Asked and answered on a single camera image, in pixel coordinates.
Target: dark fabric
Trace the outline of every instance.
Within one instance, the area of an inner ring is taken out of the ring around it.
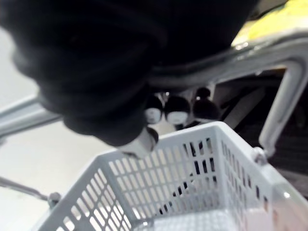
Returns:
[[[17,68],[72,130],[113,146],[145,126],[146,75],[226,49],[256,0],[0,0]]]

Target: white plastic basket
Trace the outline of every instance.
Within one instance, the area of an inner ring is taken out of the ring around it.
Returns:
[[[96,157],[39,231],[307,231],[308,203],[222,122],[164,136],[144,160]]]

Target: yellow surface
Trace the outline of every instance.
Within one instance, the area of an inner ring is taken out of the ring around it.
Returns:
[[[247,22],[232,45],[295,28],[308,29],[308,0],[289,0],[283,9]]]

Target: metal handle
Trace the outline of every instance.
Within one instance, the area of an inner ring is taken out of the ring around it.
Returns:
[[[157,88],[218,84],[281,65],[287,71],[259,137],[265,154],[271,157],[308,81],[307,30],[287,31],[250,44],[245,42],[228,52],[188,65],[157,68],[150,83]]]

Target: shopping basket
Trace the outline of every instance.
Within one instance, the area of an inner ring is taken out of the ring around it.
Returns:
[[[163,136],[144,160],[96,157],[39,231],[307,231],[308,203],[223,122]]]
[[[1,177],[0,186],[49,202],[34,231],[308,231],[307,201],[266,161],[308,82],[306,30],[156,67],[148,80],[161,91],[188,89],[281,66],[286,71],[259,137],[263,150],[213,122],[161,137],[143,160],[116,150],[96,157],[62,199]],[[33,111],[37,104],[29,98],[0,110],[0,141],[61,119]]]

